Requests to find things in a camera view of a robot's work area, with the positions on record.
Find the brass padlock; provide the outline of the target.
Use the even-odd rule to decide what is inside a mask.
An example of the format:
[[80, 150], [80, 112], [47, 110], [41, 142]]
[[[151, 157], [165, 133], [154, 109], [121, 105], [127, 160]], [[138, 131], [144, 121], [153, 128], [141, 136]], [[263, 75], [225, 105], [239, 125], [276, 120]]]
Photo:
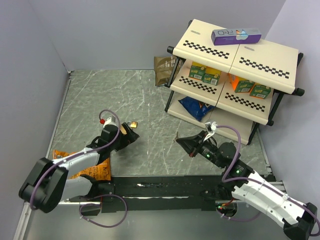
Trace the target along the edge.
[[127, 122], [127, 125], [130, 127], [130, 128], [137, 128], [138, 127], [138, 122], [137, 121], [128, 121]]

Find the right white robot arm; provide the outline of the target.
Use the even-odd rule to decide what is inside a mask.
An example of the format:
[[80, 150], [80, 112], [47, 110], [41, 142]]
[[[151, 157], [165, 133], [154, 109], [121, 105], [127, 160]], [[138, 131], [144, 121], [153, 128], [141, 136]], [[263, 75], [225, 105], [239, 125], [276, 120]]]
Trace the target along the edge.
[[208, 134], [203, 130], [175, 141], [190, 157], [201, 155], [224, 170], [222, 184], [218, 187], [223, 199], [233, 197], [247, 203], [276, 222], [291, 240], [307, 240], [320, 235], [312, 232], [314, 226], [320, 224], [318, 208], [314, 204], [288, 196], [241, 161], [239, 150], [232, 142], [217, 145]]

